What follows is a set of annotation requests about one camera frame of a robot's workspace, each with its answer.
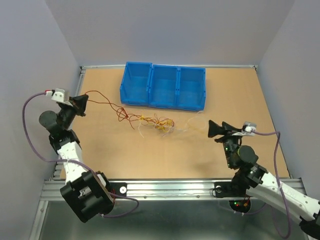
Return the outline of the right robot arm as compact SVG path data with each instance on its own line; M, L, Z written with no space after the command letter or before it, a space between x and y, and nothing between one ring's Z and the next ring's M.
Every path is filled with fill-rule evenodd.
M245 122L236 128L226 122L208 122L208 137L221 143L229 169L235 175L229 183L216 183L212 195L216 198L254 197L287 215L300 229L314 239L320 238L320 202L282 182L258 164L254 149L242 143L244 136L257 134L256 124Z

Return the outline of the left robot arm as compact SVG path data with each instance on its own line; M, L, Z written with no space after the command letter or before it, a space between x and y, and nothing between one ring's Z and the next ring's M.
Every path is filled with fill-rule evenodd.
M83 223L98 214L110 213L115 204L111 184L103 172L84 164L80 140L71 129L75 117L86 115L88 95L71 97L57 89L44 94L60 107L59 112L43 112L39 123L49 132L50 145L63 162L65 185L60 189L63 199Z

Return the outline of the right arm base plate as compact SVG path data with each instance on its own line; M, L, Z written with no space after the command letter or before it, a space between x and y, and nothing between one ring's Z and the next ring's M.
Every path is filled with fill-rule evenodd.
M211 195L216 198L244 198L246 191L229 181L218 181L214 183Z

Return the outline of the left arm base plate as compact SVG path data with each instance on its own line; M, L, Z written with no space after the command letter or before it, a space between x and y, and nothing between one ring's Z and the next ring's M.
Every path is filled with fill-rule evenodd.
M128 190L128 184L126 182L120 181L120 182L109 182L108 186L106 187L107 190L113 194L116 194L118 196L126 197L127 196L127 190Z

